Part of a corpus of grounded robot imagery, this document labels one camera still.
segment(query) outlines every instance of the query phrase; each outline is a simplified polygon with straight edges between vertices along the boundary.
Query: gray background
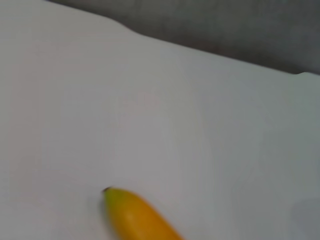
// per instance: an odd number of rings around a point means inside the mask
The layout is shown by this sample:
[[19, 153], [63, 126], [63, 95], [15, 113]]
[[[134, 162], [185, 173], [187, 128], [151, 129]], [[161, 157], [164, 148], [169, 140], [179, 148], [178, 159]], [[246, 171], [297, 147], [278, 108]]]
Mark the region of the gray background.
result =
[[187, 47], [320, 73], [318, 0], [52, 0]]

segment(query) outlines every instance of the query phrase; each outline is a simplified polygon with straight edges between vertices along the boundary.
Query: white table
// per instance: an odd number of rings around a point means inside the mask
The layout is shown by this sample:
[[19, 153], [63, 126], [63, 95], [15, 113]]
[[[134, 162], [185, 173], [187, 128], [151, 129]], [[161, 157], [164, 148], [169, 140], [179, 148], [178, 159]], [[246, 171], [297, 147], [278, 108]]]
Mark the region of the white table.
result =
[[110, 185], [186, 240], [320, 238], [320, 77], [0, 3], [0, 239], [113, 240]]

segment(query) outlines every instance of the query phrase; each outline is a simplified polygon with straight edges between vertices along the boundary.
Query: banana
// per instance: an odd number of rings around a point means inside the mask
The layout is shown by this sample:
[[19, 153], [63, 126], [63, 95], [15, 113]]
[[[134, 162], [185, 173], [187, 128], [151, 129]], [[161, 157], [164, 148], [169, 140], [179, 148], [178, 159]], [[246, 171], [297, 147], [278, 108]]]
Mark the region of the banana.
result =
[[108, 187], [103, 196], [111, 225], [121, 240], [183, 240], [135, 193]]

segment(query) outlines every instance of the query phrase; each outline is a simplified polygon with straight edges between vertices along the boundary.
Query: yellow banana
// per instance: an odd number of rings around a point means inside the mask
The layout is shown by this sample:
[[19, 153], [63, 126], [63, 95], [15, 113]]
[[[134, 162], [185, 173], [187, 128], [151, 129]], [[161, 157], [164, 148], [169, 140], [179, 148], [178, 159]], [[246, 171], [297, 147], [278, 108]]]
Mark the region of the yellow banana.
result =
[[121, 240], [183, 240], [138, 195], [113, 187], [103, 195], [110, 222]]

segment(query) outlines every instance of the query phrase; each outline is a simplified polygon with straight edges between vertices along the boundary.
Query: white surface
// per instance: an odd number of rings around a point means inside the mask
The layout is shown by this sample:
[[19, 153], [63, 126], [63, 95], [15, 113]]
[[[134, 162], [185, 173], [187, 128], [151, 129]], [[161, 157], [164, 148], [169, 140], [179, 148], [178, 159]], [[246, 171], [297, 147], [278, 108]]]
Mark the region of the white surface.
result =
[[112, 240], [130, 188], [186, 240], [320, 239], [320, 77], [0, 3], [0, 239]]

